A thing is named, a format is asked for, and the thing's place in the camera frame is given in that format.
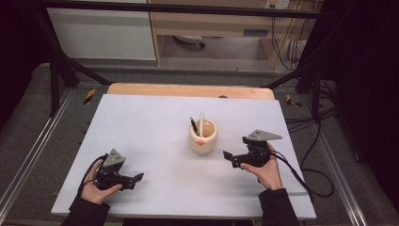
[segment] beige cup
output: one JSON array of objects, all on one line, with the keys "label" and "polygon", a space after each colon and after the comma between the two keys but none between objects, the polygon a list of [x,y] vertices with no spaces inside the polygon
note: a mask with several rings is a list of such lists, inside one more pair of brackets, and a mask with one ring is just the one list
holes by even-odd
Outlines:
[{"label": "beige cup", "polygon": [[[200,121],[196,121],[197,128],[200,129]],[[203,137],[199,137],[194,133],[193,126],[188,129],[188,144],[195,153],[206,155],[211,153],[217,142],[217,126],[213,121],[203,120]]]}]

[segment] white pen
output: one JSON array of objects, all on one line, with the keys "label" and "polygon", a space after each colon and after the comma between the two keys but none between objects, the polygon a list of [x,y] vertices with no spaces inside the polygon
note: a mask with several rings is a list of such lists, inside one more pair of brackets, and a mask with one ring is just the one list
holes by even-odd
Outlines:
[{"label": "white pen", "polygon": [[203,113],[200,113],[199,114],[199,136],[200,137],[203,137],[202,130],[203,130]]}]

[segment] black sleeve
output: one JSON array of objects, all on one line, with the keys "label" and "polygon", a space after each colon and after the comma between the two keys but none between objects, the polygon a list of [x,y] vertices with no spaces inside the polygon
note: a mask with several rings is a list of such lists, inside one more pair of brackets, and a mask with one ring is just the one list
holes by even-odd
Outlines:
[{"label": "black sleeve", "polygon": [[263,210],[262,226],[299,225],[286,189],[268,189],[259,195],[259,200]]},{"label": "black sleeve", "polygon": [[61,226],[103,226],[109,205],[104,203],[99,205],[76,196],[70,211]]}]

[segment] wall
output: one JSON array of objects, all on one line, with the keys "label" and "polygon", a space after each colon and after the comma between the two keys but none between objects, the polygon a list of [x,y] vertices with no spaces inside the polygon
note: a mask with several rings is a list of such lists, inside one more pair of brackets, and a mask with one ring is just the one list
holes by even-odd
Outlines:
[{"label": "wall", "polygon": [[69,57],[155,60],[148,12],[64,8],[49,8],[48,12]]}]

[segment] hand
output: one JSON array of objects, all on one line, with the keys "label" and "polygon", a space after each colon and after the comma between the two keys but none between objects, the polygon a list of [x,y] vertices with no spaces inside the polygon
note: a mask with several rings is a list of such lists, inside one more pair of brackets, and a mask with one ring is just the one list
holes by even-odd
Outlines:
[{"label": "hand", "polygon": [[[267,145],[272,152],[275,151],[270,143],[267,143]],[[269,161],[261,168],[256,168],[246,163],[242,163],[240,167],[243,170],[255,174],[265,188],[270,188],[272,190],[283,188],[281,177],[279,176],[279,164],[276,157],[272,155],[270,155]]]},{"label": "hand", "polygon": [[110,195],[116,193],[122,188],[122,185],[116,185],[107,190],[100,190],[94,185],[94,180],[97,175],[97,169],[102,165],[103,160],[98,161],[88,173],[87,183],[83,187],[81,198],[96,204],[102,204],[103,201]]}]

